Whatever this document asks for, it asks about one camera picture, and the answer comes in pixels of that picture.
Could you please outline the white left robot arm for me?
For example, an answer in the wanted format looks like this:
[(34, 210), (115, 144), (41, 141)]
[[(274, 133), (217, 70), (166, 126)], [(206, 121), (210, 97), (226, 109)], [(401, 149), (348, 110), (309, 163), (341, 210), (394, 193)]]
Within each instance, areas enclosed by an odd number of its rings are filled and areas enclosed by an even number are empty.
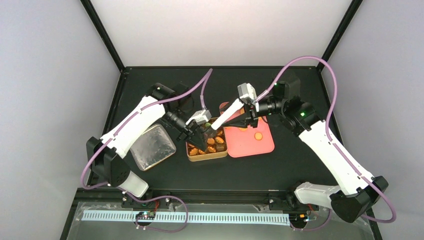
[(207, 110), (202, 109), (191, 117), (181, 112), (184, 102), (200, 85), (199, 82), (192, 88), (185, 85), (169, 88), (155, 83), (115, 128), (100, 138), (91, 137), (86, 143), (88, 163), (84, 170), (91, 169), (105, 180), (95, 186), (110, 185), (138, 198), (146, 193), (148, 183), (131, 170), (124, 158), (136, 140), (159, 119), (179, 131), (178, 140), (206, 151), (207, 140), (244, 106), (244, 102), (236, 99), (210, 127), (205, 127), (203, 116), (208, 114)]

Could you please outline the gold cookie tin box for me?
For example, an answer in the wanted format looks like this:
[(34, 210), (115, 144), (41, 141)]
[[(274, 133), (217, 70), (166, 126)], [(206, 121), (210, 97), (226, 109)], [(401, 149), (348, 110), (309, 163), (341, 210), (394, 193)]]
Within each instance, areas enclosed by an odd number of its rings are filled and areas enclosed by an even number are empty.
[(206, 133), (207, 129), (210, 128), (216, 119), (217, 117), (213, 117), (199, 127), (200, 143), (206, 145), (205, 150), (199, 149), (190, 141), (185, 143), (186, 155), (191, 162), (218, 159), (228, 155), (228, 145), (224, 128), (222, 126), (218, 128), (214, 137), (210, 137)]

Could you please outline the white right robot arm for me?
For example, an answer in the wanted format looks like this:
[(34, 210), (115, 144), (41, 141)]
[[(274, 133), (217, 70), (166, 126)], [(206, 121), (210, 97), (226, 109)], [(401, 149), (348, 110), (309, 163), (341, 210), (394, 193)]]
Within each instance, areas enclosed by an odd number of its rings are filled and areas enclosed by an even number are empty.
[(256, 128), (261, 117), (278, 115), (282, 125), (318, 156), (336, 180), (334, 186), (297, 183), (284, 196), (290, 209), (299, 209), (303, 204), (317, 205), (353, 223), (364, 217), (388, 188), (387, 180), (365, 170), (338, 141), (313, 105), (301, 99), (298, 77), (275, 82), (271, 92), (260, 100), (256, 100), (256, 91), (249, 83), (239, 85), (237, 90), (238, 97), (219, 108), (222, 127)]

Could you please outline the silver tin lid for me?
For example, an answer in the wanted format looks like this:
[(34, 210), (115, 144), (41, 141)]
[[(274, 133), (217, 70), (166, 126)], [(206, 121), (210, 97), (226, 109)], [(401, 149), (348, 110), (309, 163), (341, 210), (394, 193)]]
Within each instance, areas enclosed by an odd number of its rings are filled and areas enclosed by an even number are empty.
[(176, 151), (174, 142), (159, 123), (148, 128), (130, 148), (131, 155), (141, 171), (151, 169)]

